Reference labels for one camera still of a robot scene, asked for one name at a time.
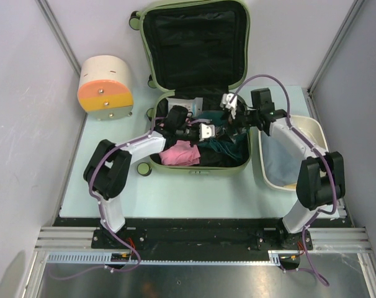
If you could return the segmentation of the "white cloth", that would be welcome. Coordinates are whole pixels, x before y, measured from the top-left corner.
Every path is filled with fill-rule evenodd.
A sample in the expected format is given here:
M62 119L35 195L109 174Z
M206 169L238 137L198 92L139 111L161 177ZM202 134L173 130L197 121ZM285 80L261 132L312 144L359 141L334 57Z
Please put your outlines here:
M170 111L174 106L182 106L185 107L193 116L198 116L203 112L202 97L195 97L194 99L167 97L166 99L168 101L168 111Z

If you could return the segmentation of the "grey blue cloth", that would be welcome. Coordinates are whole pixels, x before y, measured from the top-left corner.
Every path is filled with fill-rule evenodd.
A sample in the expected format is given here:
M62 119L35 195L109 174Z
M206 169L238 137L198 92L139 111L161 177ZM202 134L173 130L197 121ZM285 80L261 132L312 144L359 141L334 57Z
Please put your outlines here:
M276 139L260 134L265 177L276 187L297 182L301 161L292 156Z

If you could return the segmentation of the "green hard shell suitcase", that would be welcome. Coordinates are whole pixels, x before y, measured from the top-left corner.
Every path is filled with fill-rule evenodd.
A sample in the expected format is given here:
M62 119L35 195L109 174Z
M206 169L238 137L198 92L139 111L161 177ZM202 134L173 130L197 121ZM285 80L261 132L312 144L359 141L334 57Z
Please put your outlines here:
M201 115L221 111L222 96L246 77L250 18L242 1L157 1L129 24L142 37L148 84L162 91L156 117L167 115L171 99L201 99Z

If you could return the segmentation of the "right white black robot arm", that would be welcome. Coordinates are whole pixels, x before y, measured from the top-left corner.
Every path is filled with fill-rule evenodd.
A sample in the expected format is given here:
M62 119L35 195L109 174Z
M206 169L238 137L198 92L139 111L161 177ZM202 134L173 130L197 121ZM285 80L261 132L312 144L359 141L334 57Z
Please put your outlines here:
M325 213L324 206L337 206L346 194L344 159L339 152L328 152L312 142L294 126L290 114L275 109L267 88L251 91L253 109L239 111L234 93L222 96L221 107L229 112L228 121L235 128L256 127L277 140L293 157L300 160L295 192L297 201L276 227L276 243L290 249L305 237L305 229Z

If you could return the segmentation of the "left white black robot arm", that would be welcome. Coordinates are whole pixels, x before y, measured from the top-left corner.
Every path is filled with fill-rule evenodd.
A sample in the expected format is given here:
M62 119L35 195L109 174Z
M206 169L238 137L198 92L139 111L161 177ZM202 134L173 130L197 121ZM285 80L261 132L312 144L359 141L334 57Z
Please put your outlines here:
M101 225L107 229L105 241L120 248L127 240L119 195L123 191L130 166L150 155L161 153L178 140L198 142L203 139L208 119L193 119L182 106L174 106L165 117L153 117L150 130L142 136L116 144L100 141L83 173L89 195L97 200Z

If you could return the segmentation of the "round cream drawer cabinet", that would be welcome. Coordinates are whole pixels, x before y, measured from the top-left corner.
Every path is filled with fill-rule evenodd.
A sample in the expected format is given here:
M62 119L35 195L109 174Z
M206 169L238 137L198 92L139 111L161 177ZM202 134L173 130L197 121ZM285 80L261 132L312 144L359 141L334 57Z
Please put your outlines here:
M81 67L78 102L97 120L121 119L132 114L132 86L126 62L112 55L93 56Z

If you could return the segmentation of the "yellow cloth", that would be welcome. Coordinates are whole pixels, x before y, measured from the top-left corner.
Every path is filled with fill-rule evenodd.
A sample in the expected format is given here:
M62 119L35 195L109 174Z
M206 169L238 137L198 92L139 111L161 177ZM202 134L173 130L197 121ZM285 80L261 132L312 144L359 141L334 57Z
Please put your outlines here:
M284 188L286 188L286 189L296 189L296 187L297 187L296 183L288 184L288 185L284 186Z

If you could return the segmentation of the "dark teal cloth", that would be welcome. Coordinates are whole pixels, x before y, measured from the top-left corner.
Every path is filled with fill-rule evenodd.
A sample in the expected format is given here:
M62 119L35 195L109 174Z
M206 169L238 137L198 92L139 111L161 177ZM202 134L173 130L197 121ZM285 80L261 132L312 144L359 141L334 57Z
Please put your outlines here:
M214 153L229 156L235 162L244 161L248 150L248 133L238 132L230 126L229 116L223 111L205 111L200 119L209 120L216 128L216 137L200 142L200 149L210 149Z

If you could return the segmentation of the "pink cloth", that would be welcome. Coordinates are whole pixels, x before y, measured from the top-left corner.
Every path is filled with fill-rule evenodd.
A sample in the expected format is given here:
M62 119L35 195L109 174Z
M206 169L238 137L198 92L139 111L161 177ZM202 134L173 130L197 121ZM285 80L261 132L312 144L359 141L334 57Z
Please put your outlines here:
M178 140L175 145L159 153L161 164L165 166L193 166L200 163L197 145L189 141Z

